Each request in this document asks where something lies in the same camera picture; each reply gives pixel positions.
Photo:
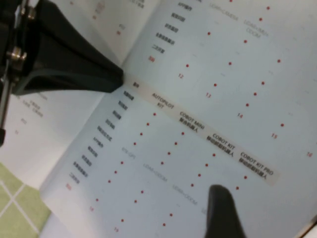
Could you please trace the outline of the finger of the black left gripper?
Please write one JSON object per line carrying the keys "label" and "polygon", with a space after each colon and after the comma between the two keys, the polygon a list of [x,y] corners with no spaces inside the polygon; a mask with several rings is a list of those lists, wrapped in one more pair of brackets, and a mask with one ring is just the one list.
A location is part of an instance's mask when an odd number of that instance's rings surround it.
{"label": "finger of the black left gripper", "polygon": [[56,70],[32,71],[28,76],[20,78],[14,87],[14,94],[82,90],[111,93],[123,84],[123,71],[105,71],[101,73],[83,74],[67,73]]}

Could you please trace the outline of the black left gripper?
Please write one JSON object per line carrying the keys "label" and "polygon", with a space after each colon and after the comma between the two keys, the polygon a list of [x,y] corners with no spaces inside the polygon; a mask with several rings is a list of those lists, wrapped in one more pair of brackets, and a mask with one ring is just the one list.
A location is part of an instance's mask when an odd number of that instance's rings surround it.
{"label": "black left gripper", "polygon": [[122,79],[123,70],[95,49],[71,25],[59,7],[41,0],[35,9],[28,0],[0,2],[0,144],[13,87],[25,69],[51,71],[76,78]]}

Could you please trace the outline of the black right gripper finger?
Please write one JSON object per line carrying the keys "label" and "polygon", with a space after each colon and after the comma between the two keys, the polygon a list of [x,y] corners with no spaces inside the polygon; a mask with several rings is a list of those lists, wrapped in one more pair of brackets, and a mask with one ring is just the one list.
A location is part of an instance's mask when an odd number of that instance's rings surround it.
{"label": "black right gripper finger", "polygon": [[209,189],[206,238],[244,238],[235,202],[230,191],[222,185]]}

